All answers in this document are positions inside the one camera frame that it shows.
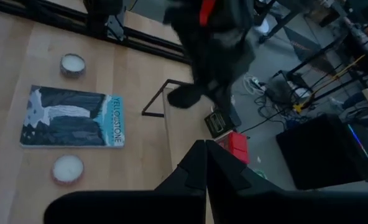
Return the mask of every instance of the white object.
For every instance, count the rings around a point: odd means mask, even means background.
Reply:
[[[85,73],[86,62],[77,54],[66,54],[61,58],[60,70],[68,78],[77,78]]]
[[[254,94],[259,95],[259,96],[264,95],[264,91],[266,90],[264,86],[262,86],[261,89],[253,87],[253,83],[256,83],[259,85],[259,80],[256,77],[247,73],[244,75],[244,78],[242,79],[242,83],[244,85],[245,90],[250,95],[254,95]]]
[[[292,81],[287,81],[287,83],[292,90],[295,90],[296,95],[298,95],[300,98],[310,97],[310,91],[308,91],[306,88],[299,88],[299,86],[294,84]]]
[[[254,29],[259,33],[259,34],[268,34],[268,32],[270,31],[270,26],[269,23],[267,22],[266,19],[263,20],[263,22],[261,23],[260,26],[254,26]]]
[[[59,185],[72,185],[83,175],[84,165],[78,156],[64,155],[53,165],[53,180]]]

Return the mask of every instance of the book cover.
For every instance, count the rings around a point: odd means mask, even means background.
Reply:
[[[23,146],[123,147],[119,96],[32,86],[20,142]]]

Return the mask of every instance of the black device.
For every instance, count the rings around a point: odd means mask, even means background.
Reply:
[[[276,138],[297,189],[368,180],[368,155],[337,115],[324,114]]]
[[[230,113],[223,113],[219,108],[216,108],[205,118],[205,123],[212,138],[217,138],[242,124],[233,106],[231,106]]]
[[[302,73],[279,70],[267,83],[265,95],[279,106],[292,106],[311,96]]]
[[[206,186],[214,223],[368,223],[368,193],[287,192],[258,176],[214,141],[198,140],[155,190],[64,195],[45,211],[45,224],[204,224]]]

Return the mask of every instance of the metal stand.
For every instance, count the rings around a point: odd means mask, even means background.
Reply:
[[[298,10],[292,10],[287,14],[283,19],[278,21],[278,24],[272,28],[272,30],[267,34],[263,35],[259,39],[259,44],[264,44],[265,41],[270,39],[273,35],[275,35],[280,29],[282,29],[286,24],[288,24],[297,14],[299,14],[300,11]]]
[[[321,55],[325,54],[329,49],[333,48],[334,46],[338,45],[339,43],[341,43],[343,41],[344,37],[341,37],[341,38],[338,38],[336,39],[335,41],[333,41],[332,43],[328,44],[326,47],[324,47],[323,49],[321,49],[319,52],[315,53],[314,55],[312,55],[311,57],[308,57],[306,58],[306,60],[304,60],[302,63],[300,63],[299,65],[297,65],[294,69],[290,70],[287,75],[291,75],[291,74],[294,74],[295,72],[297,72],[299,69],[301,69],[302,67],[304,67],[305,65],[307,65],[308,63],[310,63],[312,60],[320,57]],[[313,101],[318,101],[338,90],[340,90],[341,88],[344,88],[345,86],[348,86],[356,81],[360,81],[361,84],[367,88],[365,82],[363,81],[362,78],[368,76],[368,73],[364,73],[362,75],[358,75],[356,72],[353,72],[353,71],[347,71],[348,73],[351,74],[351,80],[345,82],[345,83],[342,83],[341,85],[319,95],[319,96],[316,96],[314,98]],[[280,75],[280,71],[277,72],[272,78],[275,78],[277,76]]]
[[[163,92],[163,89],[165,89],[168,84],[186,85],[186,84],[189,84],[189,83],[181,82],[181,81],[177,81],[177,80],[171,80],[171,79],[166,80],[165,83],[159,88],[159,90],[155,94],[155,96],[152,97],[152,99],[148,102],[147,106],[145,106],[145,108],[141,111],[142,116],[151,116],[151,117],[155,117],[155,118],[164,118],[165,117],[165,115],[161,114],[161,113],[147,112],[147,109],[158,98],[158,96]]]
[[[130,47],[176,62],[185,63],[187,65],[190,64],[190,60],[184,55],[181,45],[144,34],[128,27],[122,28],[119,23],[123,22],[123,14],[119,14],[116,17],[112,16],[109,20],[109,22],[112,23],[108,22],[108,27],[102,24],[101,27],[103,29],[98,30],[99,32],[95,32],[86,26],[92,22],[92,18],[86,13],[63,7],[47,0],[33,0],[37,8],[26,7],[22,4],[22,1],[23,0],[0,0],[0,11],[48,26]]]

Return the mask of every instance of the black speaker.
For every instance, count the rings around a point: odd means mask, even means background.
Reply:
[[[322,115],[277,135],[297,189],[368,179],[368,162],[337,115]]]

